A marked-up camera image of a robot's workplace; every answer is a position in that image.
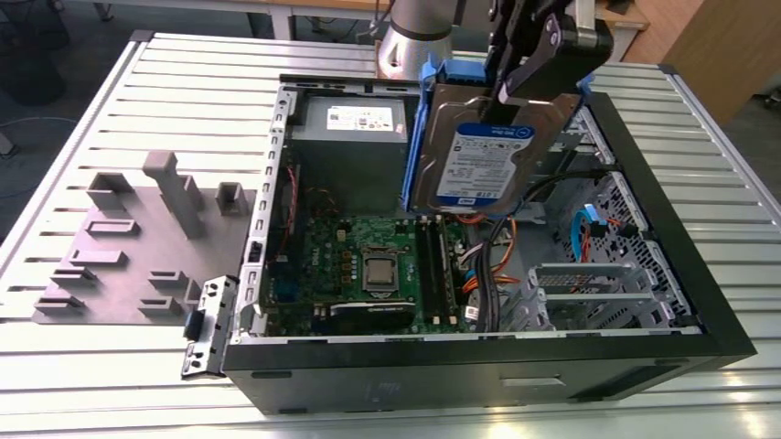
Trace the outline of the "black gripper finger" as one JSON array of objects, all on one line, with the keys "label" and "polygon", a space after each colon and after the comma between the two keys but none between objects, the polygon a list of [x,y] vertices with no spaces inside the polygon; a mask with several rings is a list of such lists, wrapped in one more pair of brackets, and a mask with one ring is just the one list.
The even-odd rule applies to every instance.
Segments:
[{"label": "black gripper finger", "polygon": [[520,101],[547,102],[575,91],[575,84],[608,60],[614,39],[602,19],[592,29],[574,19],[549,14],[537,32],[529,32],[519,67],[512,71],[512,96]]},{"label": "black gripper finger", "polygon": [[492,88],[489,102],[480,116],[483,123],[511,123],[515,118],[520,100],[512,96],[513,80],[511,75],[524,56],[528,35],[528,27],[507,27],[501,50],[489,55]]}]

